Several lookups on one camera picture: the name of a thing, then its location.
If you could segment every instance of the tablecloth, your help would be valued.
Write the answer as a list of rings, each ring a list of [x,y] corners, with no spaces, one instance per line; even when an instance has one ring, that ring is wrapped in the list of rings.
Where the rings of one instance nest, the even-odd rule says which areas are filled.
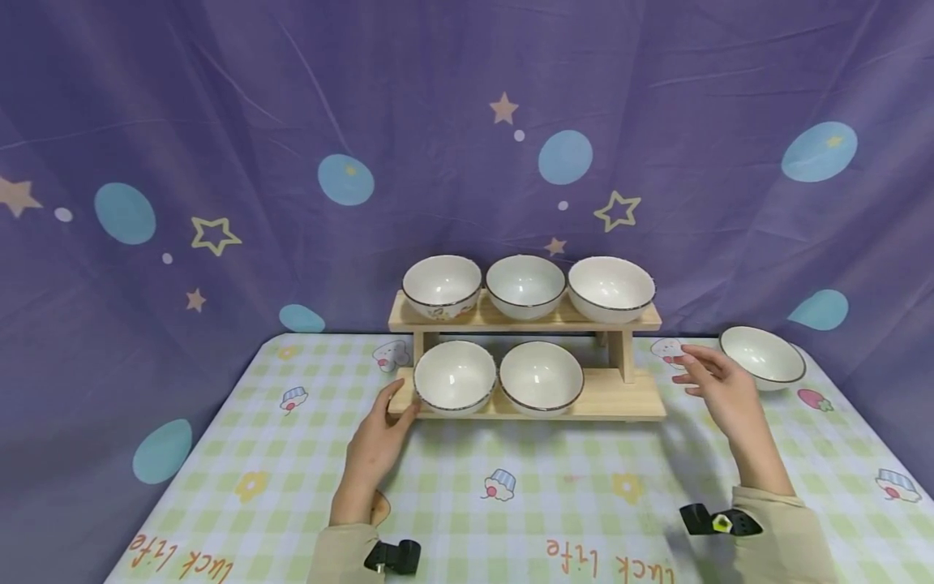
[[[443,338],[479,342],[499,361],[531,337]],[[592,337],[548,338],[606,366]],[[703,402],[670,381],[677,366],[665,357],[682,341],[715,344],[635,341],[668,410],[661,423],[420,420],[382,487],[378,531],[420,542],[421,564],[389,581],[729,581],[729,537],[687,536],[678,513],[728,508],[737,480]],[[410,354],[406,335],[265,343],[107,582],[303,583],[347,441]],[[805,379],[761,395],[841,581],[934,582],[934,505],[806,359]]]

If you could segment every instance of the black clip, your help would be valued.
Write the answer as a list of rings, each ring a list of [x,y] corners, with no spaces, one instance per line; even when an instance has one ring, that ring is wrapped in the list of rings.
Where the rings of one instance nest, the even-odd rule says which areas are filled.
[[[762,533],[762,526],[740,509],[728,509],[713,515],[703,503],[681,507],[681,520],[691,535],[730,534],[738,537]]]
[[[404,539],[398,546],[377,541],[363,565],[378,574],[388,568],[399,575],[415,574],[421,558],[421,545],[417,541]]]

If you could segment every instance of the lower shelf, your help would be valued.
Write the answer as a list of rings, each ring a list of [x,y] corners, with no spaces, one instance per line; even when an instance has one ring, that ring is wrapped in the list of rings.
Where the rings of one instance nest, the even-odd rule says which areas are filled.
[[[412,367],[402,367],[396,378],[405,384],[389,402],[389,414],[398,417],[412,403],[415,391],[412,385]],[[636,369],[635,383],[623,383],[618,369],[585,369],[584,391],[563,416],[551,418],[561,420],[594,421],[661,421],[665,419],[665,405],[658,394],[658,386],[648,372]],[[440,419],[427,406],[421,408],[419,418]],[[483,409],[467,416],[469,420],[535,420],[524,416],[512,407],[509,398],[497,383],[493,395]]]

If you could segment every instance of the white dot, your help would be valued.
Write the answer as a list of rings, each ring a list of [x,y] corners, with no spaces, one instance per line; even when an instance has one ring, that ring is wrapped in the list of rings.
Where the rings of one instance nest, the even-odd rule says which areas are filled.
[[[71,211],[69,211],[68,209],[64,207],[58,207],[57,209],[55,209],[55,219],[61,222],[68,223],[74,218],[75,216],[71,214]]]

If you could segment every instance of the wooden shelf leg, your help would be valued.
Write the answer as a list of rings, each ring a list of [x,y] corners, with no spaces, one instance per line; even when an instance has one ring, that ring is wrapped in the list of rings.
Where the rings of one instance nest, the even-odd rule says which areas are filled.
[[[418,363],[425,351],[438,344],[438,333],[415,331],[412,333],[412,366]]]
[[[632,354],[632,331],[609,331],[606,337],[610,350],[610,366],[619,369],[623,383],[635,383],[636,365]]]

